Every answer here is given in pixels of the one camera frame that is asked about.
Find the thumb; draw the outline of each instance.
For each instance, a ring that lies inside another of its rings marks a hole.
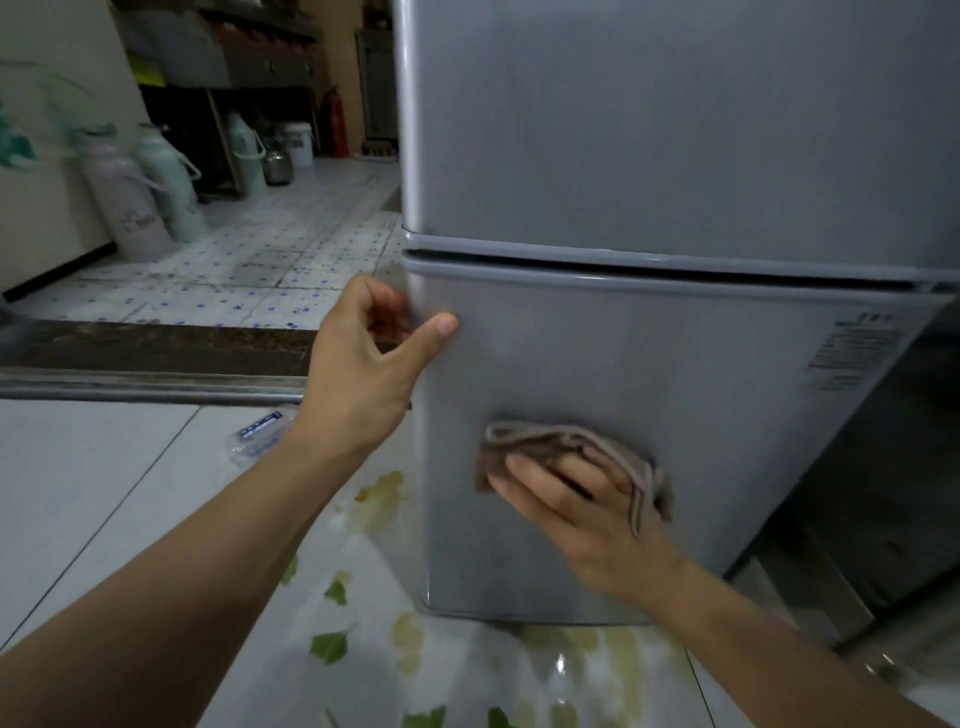
[[[437,358],[459,325],[452,313],[438,313],[387,356],[396,360],[404,378],[412,384],[426,365]]]

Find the cloth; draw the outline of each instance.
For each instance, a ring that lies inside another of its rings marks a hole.
[[[673,492],[662,468],[654,468],[627,446],[577,425],[538,425],[524,422],[496,422],[487,426],[477,457],[476,485],[480,490],[490,488],[488,475],[510,477],[505,462],[511,452],[519,452],[544,466],[565,452],[583,454],[583,448],[593,445],[610,457],[630,477],[633,490],[630,497],[630,530],[640,532],[640,513],[651,498],[665,521],[670,521],[673,510]],[[574,483],[567,483],[581,496],[588,494]]]

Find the blue label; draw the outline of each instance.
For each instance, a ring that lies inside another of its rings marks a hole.
[[[256,421],[255,423],[253,423],[252,425],[250,425],[250,426],[248,426],[248,427],[244,427],[242,430],[240,430],[240,439],[241,439],[241,440],[246,440],[248,437],[252,437],[252,436],[255,435],[257,432],[259,432],[261,429],[263,429],[264,427],[266,427],[267,425],[269,425],[271,422],[275,422],[275,421],[281,419],[282,417],[283,417],[283,415],[280,414],[279,412],[271,412],[269,415],[267,415],[267,416],[266,416],[265,418],[263,418],[262,420],[257,420],[257,421]]]

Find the right arm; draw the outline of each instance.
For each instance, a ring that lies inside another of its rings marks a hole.
[[[577,495],[522,455],[493,488],[566,555],[584,584],[633,604],[704,664],[757,728],[945,728],[887,685],[823,647],[689,561],[667,538],[652,505],[640,536],[628,525],[630,482],[602,453],[565,455],[551,468],[592,496]]]

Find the freezer door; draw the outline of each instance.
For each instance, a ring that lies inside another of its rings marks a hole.
[[[960,269],[953,0],[398,0],[396,18],[413,233]]]
[[[670,535],[722,573],[949,298],[409,253],[404,266],[419,319],[461,322],[414,395],[424,600],[482,619],[638,619],[581,590],[543,535],[474,490],[487,423],[575,423],[654,458],[676,490]]]

